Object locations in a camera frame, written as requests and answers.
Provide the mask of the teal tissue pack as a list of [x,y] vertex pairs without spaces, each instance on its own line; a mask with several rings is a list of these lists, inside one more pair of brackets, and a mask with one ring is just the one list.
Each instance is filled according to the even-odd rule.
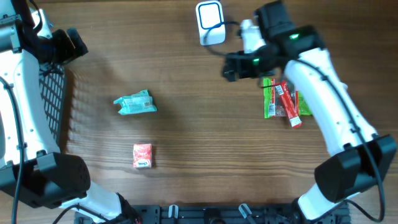
[[153,103],[153,98],[150,96],[148,90],[142,90],[129,96],[122,96],[117,100],[114,100],[113,104],[121,106],[121,109],[118,111],[118,113],[121,115],[141,114],[157,111],[157,108]]

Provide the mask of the red small box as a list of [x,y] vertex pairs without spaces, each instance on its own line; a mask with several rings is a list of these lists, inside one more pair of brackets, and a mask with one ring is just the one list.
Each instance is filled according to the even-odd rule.
[[133,147],[133,167],[136,169],[152,167],[152,145],[135,144]]

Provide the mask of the green gummy candy bag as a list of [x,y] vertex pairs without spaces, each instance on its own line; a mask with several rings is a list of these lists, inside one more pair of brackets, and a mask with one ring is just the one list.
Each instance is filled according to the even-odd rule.
[[[279,94],[276,92],[274,84],[277,80],[272,78],[264,78],[264,118],[271,117],[284,117],[286,116],[283,104],[279,100]],[[308,105],[306,104],[303,95],[297,88],[289,81],[287,81],[287,88],[289,89],[290,96],[298,111],[299,116],[310,116]]]

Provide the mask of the red snack stick packet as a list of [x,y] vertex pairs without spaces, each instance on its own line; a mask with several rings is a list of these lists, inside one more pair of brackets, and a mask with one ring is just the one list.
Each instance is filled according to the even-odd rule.
[[284,107],[285,114],[289,119],[291,127],[294,129],[301,127],[302,121],[299,118],[297,110],[295,109],[295,103],[292,100],[286,81],[282,81],[276,85],[275,91],[279,96],[279,101]]

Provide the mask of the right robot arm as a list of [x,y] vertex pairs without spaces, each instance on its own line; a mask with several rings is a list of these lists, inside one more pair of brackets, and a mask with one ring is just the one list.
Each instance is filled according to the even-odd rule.
[[302,93],[330,155],[315,169],[314,186],[297,200],[302,218],[317,222],[355,195],[382,189],[397,144],[378,135],[358,111],[316,28],[296,26],[281,1],[263,5],[239,26],[244,47],[226,54],[225,78],[234,82],[281,69]]

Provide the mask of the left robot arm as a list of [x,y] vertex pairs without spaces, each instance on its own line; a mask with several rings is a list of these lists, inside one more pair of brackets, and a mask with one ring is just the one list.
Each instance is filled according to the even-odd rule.
[[88,49],[74,28],[51,31],[33,1],[1,2],[1,190],[32,208],[74,210],[94,223],[140,223],[126,199],[90,178],[79,156],[60,151],[54,132],[63,66]]

